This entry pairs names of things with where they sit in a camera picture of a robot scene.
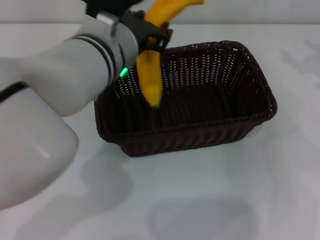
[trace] white background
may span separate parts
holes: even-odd
[[[147,10],[153,0],[139,9]],[[0,0],[0,23],[80,23],[81,0]],[[320,23],[319,0],[206,0],[192,6],[175,23]]]

